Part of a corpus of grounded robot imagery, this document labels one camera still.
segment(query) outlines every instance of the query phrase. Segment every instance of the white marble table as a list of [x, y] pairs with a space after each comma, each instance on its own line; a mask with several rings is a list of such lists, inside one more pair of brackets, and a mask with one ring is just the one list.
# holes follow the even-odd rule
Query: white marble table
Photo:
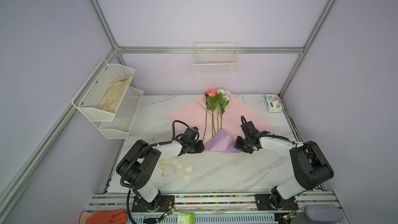
[[[155, 142], [169, 141], [172, 137], [172, 123], [167, 116], [200, 96], [144, 95], [130, 136], [122, 147], [117, 163], [139, 139], [148, 143], [153, 138]], [[235, 97], [276, 127], [273, 134], [295, 141], [284, 113], [269, 113], [263, 95], [235, 95]], [[180, 158], [180, 164], [184, 169], [192, 166], [190, 175], [195, 181], [189, 182], [184, 176], [176, 175], [171, 167], [166, 167], [168, 177], [162, 177], [159, 169], [155, 168], [151, 181], [161, 192], [269, 191], [293, 175], [290, 159], [266, 149], [260, 149], [253, 154], [202, 152], [184, 154]], [[120, 193], [128, 191], [120, 185], [120, 176], [115, 170], [107, 191]]]

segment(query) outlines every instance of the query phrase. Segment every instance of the flower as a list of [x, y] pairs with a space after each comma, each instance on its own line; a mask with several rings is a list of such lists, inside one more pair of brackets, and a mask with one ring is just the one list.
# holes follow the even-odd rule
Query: flower
[[217, 96], [218, 93], [214, 89], [208, 88], [206, 89], [206, 94], [209, 97], [214, 97]]
[[217, 88], [216, 92], [217, 93], [222, 93], [222, 95], [226, 95], [226, 89], [225, 88]]

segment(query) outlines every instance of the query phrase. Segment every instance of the aluminum frame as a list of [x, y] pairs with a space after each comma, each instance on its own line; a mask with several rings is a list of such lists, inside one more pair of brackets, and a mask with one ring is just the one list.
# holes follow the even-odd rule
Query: aluminum frame
[[[107, 37], [107, 40], [112, 47], [108, 52], [105, 60], [111, 62], [113, 58], [117, 58], [122, 65], [125, 65], [122, 54], [141, 54], [141, 53], [151, 53], [151, 54], [178, 54], [178, 53], [194, 53], [194, 47], [122, 47], [117, 44], [115, 38], [113, 37], [112, 31], [106, 21], [104, 13], [100, 7], [98, 0], [88, 0], [90, 6], [92, 7], [94, 14]], [[289, 76], [287, 77], [281, 91], [280, 96], [283, 96], [289, 87], [291, 81], [295, 77], [298, 69], [303, 63], [307, 53], [312, 47], [316, 37], [318, 36], [321, 28], [323, 27], [326, 19], [328, 18], [333, 6], [336, 4], [337, 0], [327, 0], [316, 24], [314, 25], [310, 36], [308, 37], [304, 47], [238, 47], [237, 51], [241, 54], [299, 54]], [[96, 78], [97, 74], [102, 70], [103, 66], [98, 66], [97, 69], [92, 73], [87, 82], [83, 85], [79, 94], [84, 94], [93, 80]], [[284, 105], [284, 112], [288, 118], [288, 122], [294, 133], [298, 135], [294, 123], [291, 120], [290, 114]], [[23, 193], [29, 186], [34, 175], [40, 169], [42, 163], [46, 160], [48, 155], [51, 153], [52, 149], [55, 147], [59, 138], [62, 136], [64, 130], [69, 125], [77, 109], [73, 107], [72, 104], [66, 108], [62, 113], [61, 117], [57, 120], [51, 130], [48, 132], [46, 137], [33, 152], [28, 161], [24, 164], [22, 169], [18, 172], [17, 176], [13, 179], [11, 184], [5, 190], [5, 192], [0, 197], [0, 224], [5, 223], [7, 217], [11, 214], [12, 210], [17, 205], [18, 201], [21, 199]]]

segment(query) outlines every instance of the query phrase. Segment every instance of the black mounting plate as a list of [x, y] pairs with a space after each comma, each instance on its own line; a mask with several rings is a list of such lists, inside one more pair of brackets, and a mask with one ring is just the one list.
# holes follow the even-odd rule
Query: black mounting plate
[[[150, 212], [145, 207], [145, 204], [142, 201], [143, 201], [142, 198], [140, 199], [138, 196], [135, 196], [131, 211], [132, 212]], [[157, 208], [157, 210], [155, 210], [155, 212], [166, 212], [167, 210], [169, 210], [170, 205], [174, 206], [174, 196], [173, 195], [161, 195], [159, 207]]]
[[[257, 210], [263, 211], [263, 210], [276, 210], [271, 206], [271, 194], [256, 194], [254, 195], [254, 198], [256, 199], [256, 205], [257, 205]], [[296, 210], [299, 208], [297, 205], [297, 201], [295, 200], [294, 197], [290, 198], [287, 200], [286, 207], [283, 207], [281, 210], [294, 210], [291, 205], [288, 203], [291, 203], [296, 207]]]

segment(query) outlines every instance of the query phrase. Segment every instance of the white wire basket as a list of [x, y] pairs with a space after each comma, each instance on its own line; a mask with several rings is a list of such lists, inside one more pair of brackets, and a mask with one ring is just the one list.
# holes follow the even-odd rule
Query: white wire basket
[[237, 75], [237, 42], [196, 42], [193, 73], [195, 75]]
[[[102, 69], [101, 73], [96, 78], [96, 81], [88, 89], [87, 93], [83, 96], [80, 102], [75, 105], [75, 98], [72, 100], [72, 104], [90, 121], [113, 121], [115, 115], [119, 111], [121, 101], [115, 108], [115, 112], [107, 112], [98, 109], [98, 104], [106, 94], [109, 85], [117, 78], [123, 78], [131, 76], [128, 81], [130, 85], [132, 77], [134, 75], [134, 69], [120, 65], [120, 64], [108, 64]], [[125, 96], [126, 90], [122, 93], [122, 98]]]
[[98, 128], [107, 139], [125, 139], [129, 136], [143, 94], [144, 91], [137, 88], [127, 88], [113, 121], [102, 122]]

